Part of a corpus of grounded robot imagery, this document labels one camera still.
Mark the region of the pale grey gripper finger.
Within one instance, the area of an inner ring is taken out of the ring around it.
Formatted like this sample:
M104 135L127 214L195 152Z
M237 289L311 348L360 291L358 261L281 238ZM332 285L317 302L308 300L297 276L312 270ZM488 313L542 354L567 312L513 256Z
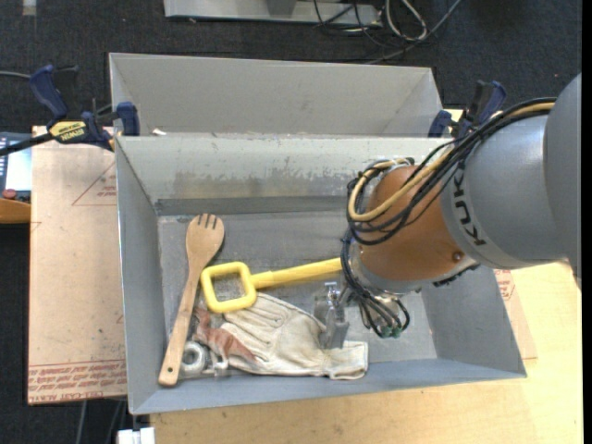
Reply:
M326 331L323 337L325 348L342 348L349 330L350 323L345 313L339 309L330 309L326 315Z
M340 320L339 289L336 281L326 282L324 290L315 297L314 316L323 324Z

